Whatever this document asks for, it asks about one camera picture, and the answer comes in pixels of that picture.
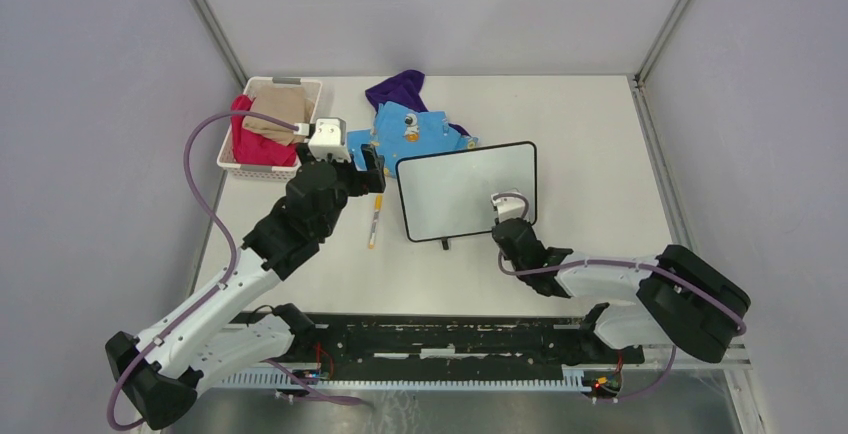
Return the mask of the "black framed whiteboard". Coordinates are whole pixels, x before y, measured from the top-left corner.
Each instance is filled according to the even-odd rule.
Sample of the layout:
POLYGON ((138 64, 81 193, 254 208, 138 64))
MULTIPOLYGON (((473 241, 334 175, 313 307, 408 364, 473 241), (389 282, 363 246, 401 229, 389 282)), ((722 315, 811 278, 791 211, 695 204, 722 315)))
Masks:
POLYGON ((488 234, 491 196, 520 192, 539 214, 538 150, 531 141, 406 158, 396 167, 406 237, 419 243, 488 234))

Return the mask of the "blue patterned cloth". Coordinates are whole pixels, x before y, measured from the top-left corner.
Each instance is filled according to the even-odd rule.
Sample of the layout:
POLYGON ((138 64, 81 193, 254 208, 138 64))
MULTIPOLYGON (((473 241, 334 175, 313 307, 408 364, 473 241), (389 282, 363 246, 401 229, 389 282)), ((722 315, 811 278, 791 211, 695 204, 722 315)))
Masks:
POLYGON ((379 105, 373 126, 349 131, 347 143, 358 168, 365 168, 361 146, 369 144, 384 159, 384 175, 395 177, 403 159, 474 149, 479 139, 450 124, 443 111, 415 112, 386 102, 379 105))

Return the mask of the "beige folded cloth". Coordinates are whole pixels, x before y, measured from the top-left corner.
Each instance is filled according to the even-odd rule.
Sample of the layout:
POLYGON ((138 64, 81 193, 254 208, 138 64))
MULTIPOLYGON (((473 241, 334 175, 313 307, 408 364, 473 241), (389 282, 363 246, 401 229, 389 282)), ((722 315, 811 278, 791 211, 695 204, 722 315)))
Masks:
MULTIPOLYGON (((288 124, 307 123, 312 118, 315 103, 303 87, 273 87, 266 85, 256 91, 250 111, 288 124)), ((247 131, 287 146, 301 142, 304 137, 270 121, 247 116, 242 122, 247 131)))

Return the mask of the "white marker pen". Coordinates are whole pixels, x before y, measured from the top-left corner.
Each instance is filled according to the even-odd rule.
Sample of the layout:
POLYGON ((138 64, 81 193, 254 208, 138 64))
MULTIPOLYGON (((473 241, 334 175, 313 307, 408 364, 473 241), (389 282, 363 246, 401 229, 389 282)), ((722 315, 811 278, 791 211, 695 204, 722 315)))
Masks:
POLYGON ((373 250, 376 246, 377 232, 378 232, 380 214, 381 214, 381 210, 382 210, 382 203, 383 203, 383 195, 378 194, 375 197, 372 222, 371 222, 370 230, 369 230, 369 239, 368 239, 368 249, 369 250, 373 250))

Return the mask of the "white plastic basket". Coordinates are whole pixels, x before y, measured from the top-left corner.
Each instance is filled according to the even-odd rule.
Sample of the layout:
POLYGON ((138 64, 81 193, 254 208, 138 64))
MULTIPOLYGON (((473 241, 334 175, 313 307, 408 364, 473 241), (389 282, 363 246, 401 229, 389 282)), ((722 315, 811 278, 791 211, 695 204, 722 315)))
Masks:
POLYGON ((249 111, 229 120, 217 165, 234 177, 285 182, 300 166, 296 144, 304 137, 297 130, 258 119, 256 113, 291 124, 317 118, 323 84, 316 79, 252 77, 231 106, 249 111))

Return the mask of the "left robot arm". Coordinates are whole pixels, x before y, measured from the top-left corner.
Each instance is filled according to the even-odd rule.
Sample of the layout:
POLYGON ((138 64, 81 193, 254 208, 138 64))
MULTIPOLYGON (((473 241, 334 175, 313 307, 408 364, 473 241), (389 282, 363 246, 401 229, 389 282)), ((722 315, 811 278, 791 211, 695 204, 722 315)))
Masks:
POLYGON ((229 264, 200 292, 156 324, 105 344, 116 385, 107 421, 116 431, 174 424, 202 393, 256 363, 284 355, 306 359, 314 348, 312 324, 293 306, 221 336, 248 304, 286 280, 331 236, 352 197, 385 190, 384 159, 364 144, 364 169, 351 161, 309 155, 270 212, 231 247, 229 264))

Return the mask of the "purple cloth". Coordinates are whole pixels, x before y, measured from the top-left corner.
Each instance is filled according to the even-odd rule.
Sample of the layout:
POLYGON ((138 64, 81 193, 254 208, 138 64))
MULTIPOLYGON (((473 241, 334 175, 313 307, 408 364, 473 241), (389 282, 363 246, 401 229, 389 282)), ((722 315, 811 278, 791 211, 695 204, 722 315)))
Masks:
POLYGON ((370 134, 373 139, 376 139, 378 136, 379 130, 377 124, 382 105, 393 102, 403 106, 407 111, 415 113, 427 111, 426 105, 420 96, 425 78, 424 73, 410 69, 402 71, 365 90, 366 100, 376 111, 374 127, 371 129, 370 134))

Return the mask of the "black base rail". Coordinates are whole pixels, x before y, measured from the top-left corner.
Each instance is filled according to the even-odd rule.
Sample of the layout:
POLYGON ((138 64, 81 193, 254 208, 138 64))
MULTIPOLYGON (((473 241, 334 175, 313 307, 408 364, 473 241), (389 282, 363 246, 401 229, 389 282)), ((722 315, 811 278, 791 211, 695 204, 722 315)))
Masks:
POLYGON ((311 313, 313 328, 275 361, 321 366, 332 381, 554 381, 563 369, 644 362, 578 318, 311 313))

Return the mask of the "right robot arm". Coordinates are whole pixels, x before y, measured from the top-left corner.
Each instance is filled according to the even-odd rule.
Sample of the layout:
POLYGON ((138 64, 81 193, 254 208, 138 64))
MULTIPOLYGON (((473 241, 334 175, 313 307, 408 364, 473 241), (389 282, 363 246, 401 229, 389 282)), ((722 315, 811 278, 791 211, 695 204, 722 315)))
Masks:
POLYGON ((546 247, 523 219, 495 224, 498 267, 545 297, 597 300, 577 336, 580 354, 602 362, 616 350, 670 344, 707 363, 746 333, 749 295, 689 248, 604 258, 546 247))

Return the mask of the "red cloth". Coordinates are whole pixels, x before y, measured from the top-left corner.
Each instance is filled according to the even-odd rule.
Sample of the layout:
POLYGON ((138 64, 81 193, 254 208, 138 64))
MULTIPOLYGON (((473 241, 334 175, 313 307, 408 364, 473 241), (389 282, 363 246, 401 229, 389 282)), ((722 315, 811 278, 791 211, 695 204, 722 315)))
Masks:
MULTIPOLYGON (((250 111, 253 99, 246 95, 238 96, 231 105, 233 111, 250 111)), ((284 146, 266 139, 242 127, 245 116, 231 119, 233 155, 241 164, 291 167, 297 160, 294 145, 284 146)))

